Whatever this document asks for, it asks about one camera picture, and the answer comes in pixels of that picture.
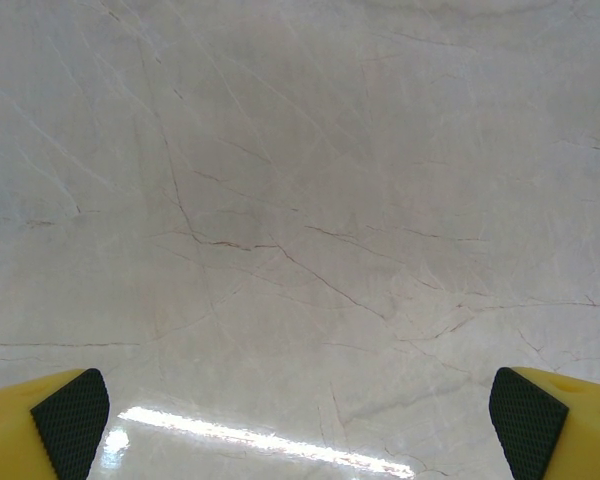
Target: glossy floor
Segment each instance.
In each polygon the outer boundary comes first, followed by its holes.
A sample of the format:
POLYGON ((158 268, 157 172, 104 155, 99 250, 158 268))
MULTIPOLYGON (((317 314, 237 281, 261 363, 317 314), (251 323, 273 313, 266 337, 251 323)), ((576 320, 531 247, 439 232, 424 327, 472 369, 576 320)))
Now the glossy floor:
POLYGON ((91 478, 507 479, 504 365, 600 382, 600 0, 0 0, 0 386, 103 371, 91 478))

